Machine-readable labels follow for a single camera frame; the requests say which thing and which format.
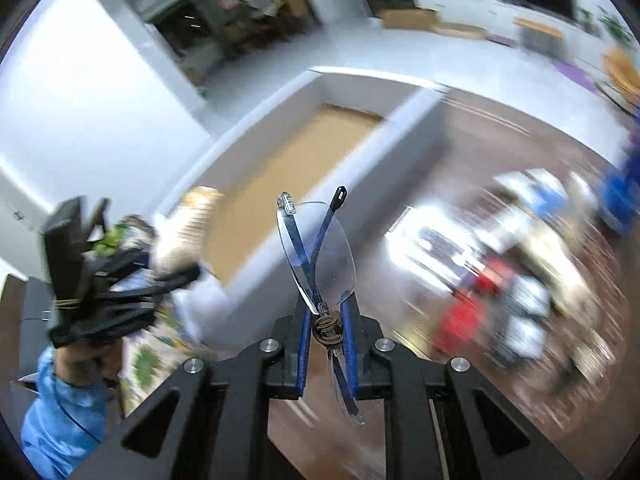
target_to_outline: glasses lens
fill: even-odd
[[[303,202],[287,215],[278,210],[278,230],[294,278],[314,314],[331,309],[355,290],[351,248],[340,222],[324,202]]]

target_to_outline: blue object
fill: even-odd
[[[298,348],[298,376],[296,378],[296,390],[302,397],[305,393],[306,368],[309,362],[309,344],[311,343],[311,311],[305,306],[305,320],[302,325],[300,335],[300,346]]]
[[[306,256],[305,245],[302,242],[300,231],[298,231],[298,225],[296,224],[296,220],[293,216],[285,213],[282,218],[284,220],[284,225],[287,228],[287,233],[289,234],[293,248],[296,251],[296,257],[298,258],[300,267],[302,267],[302,271],[305,273],[306,280],[309,284],[312,296],[311,300],[317,307],[322,301],[322,297],[320,296],[318,286],[316,285],[316,272],[315,269],[311,267],[308,257]]]
[[[600,217],[615,232],[629,232],[638,209],[638,184],[618,170],[612,170],[604,182],[600,204]]]
[[[347,413],[349,413],[350,416],[357,416],[358,405],[356,404],[356,401],[353,399],[353,396],[351,395],[351,391],[349,389],[349,384],[347,382],[347,379],[344,377],[344,374],[342,373],[342,367],[340,366],[340,361],[338,361],[338,358],[333,352],[330,354],[329,359],[331,359],[332,364],[334,366],[334,377],[338,383],[338,389],[340,390],[340,394],[342,396],[342,402],[344,402],[344,407],[347,409]]]
[[[38,360],[40,397],[29,407],[22,425],[22,450],[45,480],[66,478],[104,438],[107,390],[102,381],[75,388],[54,374],[54,350],[49,346]],[[85,428],[80,429],[63,410]]]
[[[534,187],[532,197],[524,204],[538,217],[548,219],[564,204],[564,196],[556,193],[549,186],[538,184]]]
[[[311,251],[311,270],[314,274],[314,279],[316,275],[316,264],[318,263],[318,255],[320,254],[320,247],[322,247],[322,242],[324,242],[324,236],[326,235],[326,231],[329,228],[329,224],[331,223],[331,219],[334,217],[334,211],[329,208],[324,215],[324,219],[322,220],[322,224],[320,225],[320,230],[318,231],[318,236],[316,236],[316,241],[314,242],[314,248]]]
[[[358,370],[356,368],[356,345],[353,339],[353,326],[347,300],[340,304],[342,314],[342,349],[344,351],[344,367],[347,369],[347,384],[353,397],[358,395]]]
[[[640,144],[633,143],[622,168],[622,175],[625,180],[640,184]]]

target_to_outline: purple mat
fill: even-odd
[[[589,92],[593,92],[594,94],[598,93],[596,85],[593,84],[591,77],[583,69],[568,63],[563,63],[562,61],[555,61],[554,66],[559,73],[569,78],[574,83],[586,88]]]

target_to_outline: hand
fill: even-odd
[[[115,379],[121,368],[122,339],[100,348],[79,342],[55,351],[56,375],[70,386],[87,387],[102,378]]]

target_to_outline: wooden countertop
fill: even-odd
[[[527,27],[532,30],[537,30],[539,32],[542,32],[543,34],[548,34],[560,40],[564,40],[564,34],[557,28],[551,27],[551,25],[544,25],[543,23],[533,22],[531,20],[526,20],[525,18],[514,18],[513,23],[521,27]]]

